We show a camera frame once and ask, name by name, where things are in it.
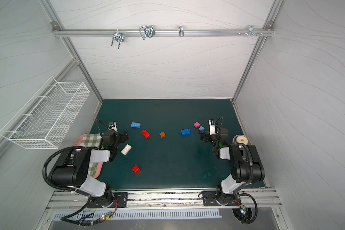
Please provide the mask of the white 2x4 lego brick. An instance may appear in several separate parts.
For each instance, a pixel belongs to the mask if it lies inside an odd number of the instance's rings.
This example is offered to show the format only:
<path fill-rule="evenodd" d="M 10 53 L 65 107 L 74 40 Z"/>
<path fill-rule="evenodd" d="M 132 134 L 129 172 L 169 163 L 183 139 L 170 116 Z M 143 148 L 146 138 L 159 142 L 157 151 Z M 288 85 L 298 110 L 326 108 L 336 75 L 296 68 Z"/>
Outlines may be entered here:
<path fill-rule="evenodd" d="M 132 149 L 132 147 L 131 147 L 129 144 L 127 144 L 127 145 L 121 150 L 121 153 L 122 153 L 123 155 L 127 155 L 127 154 L 130 152 L 131 149 Z"/>

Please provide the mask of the red 2x4 lego brick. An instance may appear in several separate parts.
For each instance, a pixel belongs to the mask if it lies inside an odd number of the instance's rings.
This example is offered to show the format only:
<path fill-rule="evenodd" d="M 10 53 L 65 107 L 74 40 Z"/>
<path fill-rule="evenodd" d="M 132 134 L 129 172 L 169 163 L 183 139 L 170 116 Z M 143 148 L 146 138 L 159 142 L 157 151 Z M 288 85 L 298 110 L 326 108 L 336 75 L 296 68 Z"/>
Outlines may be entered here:
<path fill-rule="evenodd" d="M 149 139 L 150 138 L 150 133 L 146 130 L 143 130 L 142 132 L 142 135 L 146 138 L 146 139 Z"/>

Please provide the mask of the red 2x2 lego brick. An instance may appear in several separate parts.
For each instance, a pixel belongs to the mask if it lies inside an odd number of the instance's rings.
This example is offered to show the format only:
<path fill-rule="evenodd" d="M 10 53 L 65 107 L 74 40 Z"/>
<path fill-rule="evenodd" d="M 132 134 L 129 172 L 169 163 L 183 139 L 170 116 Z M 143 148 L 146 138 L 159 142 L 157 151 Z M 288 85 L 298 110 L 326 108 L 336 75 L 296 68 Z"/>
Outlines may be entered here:
<path fill-rule="evenodd" d="M 134 172 L 134 174 L 138 174 L 140 172 L 140 168 L 135 165 L 134 167 L 132 167 L 132 171 Z"/>

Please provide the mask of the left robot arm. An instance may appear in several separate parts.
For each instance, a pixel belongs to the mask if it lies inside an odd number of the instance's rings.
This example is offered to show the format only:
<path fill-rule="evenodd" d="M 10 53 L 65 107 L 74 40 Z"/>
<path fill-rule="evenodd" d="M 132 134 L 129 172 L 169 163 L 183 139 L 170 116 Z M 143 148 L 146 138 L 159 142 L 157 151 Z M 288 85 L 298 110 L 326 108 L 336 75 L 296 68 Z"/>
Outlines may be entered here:
<path fill-rule="evenodd" d="M 119 145 L 129 140 L 126 131 L 114 129 L 104 134 L 84 134 L 78 146 L 63 148 L 51 155 L 42 170 L 44 181 L 52 188 L 87 196 L 103 208 L 117 205 L 111 186 L 97 180 L 98 166 L 111 162 L 120 152 Z"/>

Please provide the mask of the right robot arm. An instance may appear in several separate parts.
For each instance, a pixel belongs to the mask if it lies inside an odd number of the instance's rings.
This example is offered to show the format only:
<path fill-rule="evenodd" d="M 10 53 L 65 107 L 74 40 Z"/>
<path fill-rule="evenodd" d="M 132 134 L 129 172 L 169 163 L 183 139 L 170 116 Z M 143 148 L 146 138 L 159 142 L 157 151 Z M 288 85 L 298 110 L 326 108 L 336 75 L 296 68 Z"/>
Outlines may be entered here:
<path fill-rule="evenodd" d="M 216 187 L 215 197 L 219 206 L 240 206 L 239 191 L 253 183 L 264 180 L 265 172 L 255 145 L 245 135 L 234 136 L 229 144 L 227 129 L 215 131 L 200 130 L 200 139 L 212 142 L 213 155 L 221 160 L 230 162 L 230 174 Z"/>

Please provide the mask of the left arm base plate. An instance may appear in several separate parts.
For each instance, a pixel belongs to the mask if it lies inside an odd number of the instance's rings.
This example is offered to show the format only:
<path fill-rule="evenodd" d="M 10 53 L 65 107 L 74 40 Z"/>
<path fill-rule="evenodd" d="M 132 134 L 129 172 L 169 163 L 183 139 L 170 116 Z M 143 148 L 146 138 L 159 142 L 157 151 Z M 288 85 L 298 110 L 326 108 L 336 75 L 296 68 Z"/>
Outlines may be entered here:
<path fill-rule="evenodd" d="M 128 192 L 113 192 L 110 197 L 92 197 L 91 201 L 87 205 L 89 209 L 97 208 L 125 208 L 127 206 Z"/>

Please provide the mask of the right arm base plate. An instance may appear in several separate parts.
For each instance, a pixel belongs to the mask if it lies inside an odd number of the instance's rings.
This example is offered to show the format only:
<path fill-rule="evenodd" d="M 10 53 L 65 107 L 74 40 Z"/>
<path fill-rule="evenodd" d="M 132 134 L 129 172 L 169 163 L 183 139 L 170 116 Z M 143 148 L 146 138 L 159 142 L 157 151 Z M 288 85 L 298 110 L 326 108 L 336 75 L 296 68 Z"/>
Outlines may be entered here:
<path fill-rule="evenodd" d="M 205 207 L 241 205 L 241 201 L 238 197 L 216 191 L 202 191 L 198 194 L 198 198 L 203 200 L 203 205 Z"/>

